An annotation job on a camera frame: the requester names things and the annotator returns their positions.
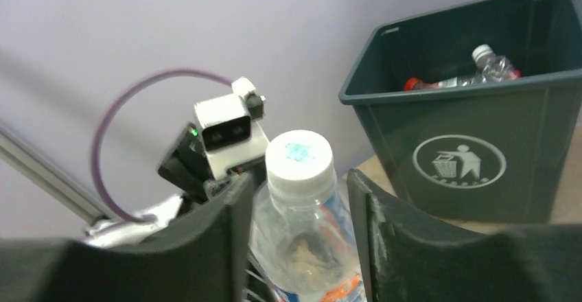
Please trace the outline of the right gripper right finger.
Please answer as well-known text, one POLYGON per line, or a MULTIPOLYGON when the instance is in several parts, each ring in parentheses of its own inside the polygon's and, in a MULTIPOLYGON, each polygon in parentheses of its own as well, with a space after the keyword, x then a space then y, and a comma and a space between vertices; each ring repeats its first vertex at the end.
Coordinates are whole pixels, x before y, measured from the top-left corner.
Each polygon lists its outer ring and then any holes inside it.
POLYGON ((369 301, 580 301, 581 225, 541 224, 478 233, 347 173, 369 301))

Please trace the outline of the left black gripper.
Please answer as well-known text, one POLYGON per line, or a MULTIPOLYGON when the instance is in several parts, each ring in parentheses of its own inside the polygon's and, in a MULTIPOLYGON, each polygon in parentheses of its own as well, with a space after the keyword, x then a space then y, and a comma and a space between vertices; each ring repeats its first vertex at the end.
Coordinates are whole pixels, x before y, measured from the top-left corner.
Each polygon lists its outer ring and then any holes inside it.
POLYGON ((160 177, 183 190, 186 201, 197 205, 203 205, 217 197, 234 178, 245 172, 252 174, 257 187, 265 183, 264 157, 236 161, 222 170, 222 177, 215 178, 202 144, 201 134, 192 122, 183 128, 157 169, 160 177))

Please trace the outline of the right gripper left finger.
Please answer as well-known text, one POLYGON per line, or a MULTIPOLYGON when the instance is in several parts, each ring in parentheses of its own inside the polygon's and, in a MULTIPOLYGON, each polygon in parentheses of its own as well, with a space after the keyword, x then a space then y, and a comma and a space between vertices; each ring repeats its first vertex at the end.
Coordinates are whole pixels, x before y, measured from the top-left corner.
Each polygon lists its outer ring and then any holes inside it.
POLYGON ((4 240, 1 300, 241 301, 254 193, 242 174, 141 244, 4 240))

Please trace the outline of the crushed clear bottle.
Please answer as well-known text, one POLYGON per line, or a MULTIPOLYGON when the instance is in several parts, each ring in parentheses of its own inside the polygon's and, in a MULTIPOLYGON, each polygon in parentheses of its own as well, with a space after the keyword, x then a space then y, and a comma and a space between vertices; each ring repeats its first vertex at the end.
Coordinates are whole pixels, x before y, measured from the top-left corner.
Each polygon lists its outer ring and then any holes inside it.
POLYGON ((522 77, 521 71, 507 57, 496 55, 487 44, 477 46, 472 58, 476 65, 475 74, 457 78, 457 86, 504 82, 522 77))

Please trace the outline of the red cap tea bottle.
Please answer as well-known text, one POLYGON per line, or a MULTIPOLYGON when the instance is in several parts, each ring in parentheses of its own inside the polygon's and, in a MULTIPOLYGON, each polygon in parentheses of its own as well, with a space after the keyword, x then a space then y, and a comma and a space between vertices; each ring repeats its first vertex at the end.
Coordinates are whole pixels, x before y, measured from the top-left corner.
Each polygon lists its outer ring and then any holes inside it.
POLYGON ((450 78, 440 82, 428 83, 419 78, 410 78, 404 85, 404 91, 415 91, 422 89, 442 89, 458 86, 458 78, 450 78))

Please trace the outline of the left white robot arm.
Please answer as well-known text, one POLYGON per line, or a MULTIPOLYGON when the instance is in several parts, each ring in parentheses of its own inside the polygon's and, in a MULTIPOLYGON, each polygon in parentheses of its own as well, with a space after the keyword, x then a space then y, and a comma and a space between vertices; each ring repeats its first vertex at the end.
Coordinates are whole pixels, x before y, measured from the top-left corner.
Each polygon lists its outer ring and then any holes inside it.
POLYGON ((262 127, 254 121, 248 140, 205 153, 201 136, 189 124, 158 168, 159 175, 182 192, 136 212, 138 218, 147 218, 144 223, 98 220, 88 228, 84 243, 98 248, 138 244, 218 197, 243 173, 252 174, 259 189, 266 180, 264 154, 268 143, 262 127))

